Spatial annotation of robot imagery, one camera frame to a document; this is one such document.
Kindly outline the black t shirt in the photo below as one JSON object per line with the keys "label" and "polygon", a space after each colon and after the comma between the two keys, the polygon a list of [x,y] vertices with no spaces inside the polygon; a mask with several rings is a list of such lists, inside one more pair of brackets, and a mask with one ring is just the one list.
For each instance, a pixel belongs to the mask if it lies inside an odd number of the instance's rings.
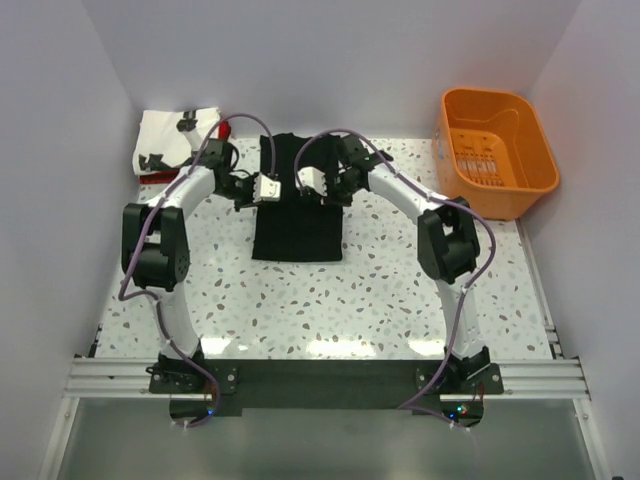
{"label": "black t shirt", "polygon": [[294,159],[307,142],[292,133],[260,138],[260,171],[267,173],[276,156],[281,199],[257,208],[252,258],[290,263],[328,263],[343,259],[343,209],[304,200],[295,187]]}

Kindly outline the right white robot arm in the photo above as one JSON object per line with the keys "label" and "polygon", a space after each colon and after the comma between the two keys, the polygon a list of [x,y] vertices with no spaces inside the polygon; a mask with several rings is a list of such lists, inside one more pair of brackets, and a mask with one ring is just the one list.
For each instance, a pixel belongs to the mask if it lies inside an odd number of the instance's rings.
{"label": "right white robot arm", "polygon": [[469,392],[491,363],[479,327],[473,287],[496,254],[495,234],[462,197],[449,198],[420,184],[363,135],[341,130],[337,174],[314,173],[304,181],[326,205],[349,206],[365,190],[396,207],[417,230],[417,261],[435,282],[446,324],[444,357],[418,393],[441,385]]}

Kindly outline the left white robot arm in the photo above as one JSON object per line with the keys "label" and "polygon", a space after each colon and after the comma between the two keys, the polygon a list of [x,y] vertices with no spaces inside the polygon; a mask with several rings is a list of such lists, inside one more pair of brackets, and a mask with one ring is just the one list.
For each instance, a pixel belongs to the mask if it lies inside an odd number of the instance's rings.
{"label": "left white robot arm", "polygon": [[191,266],[186,220],[211,195],[232,200],[237,208],[252,204],[256,176],[236,171],[239,158],[233,144],[210,140],[202,156],[188,159],[159,194],[144,203],[129,203],[123,210],[124,279],[118,299],[149,299],[161,347],[148,373],[162,386],[180,392],[219,392],[205,366],[186,301],[184,284]]}

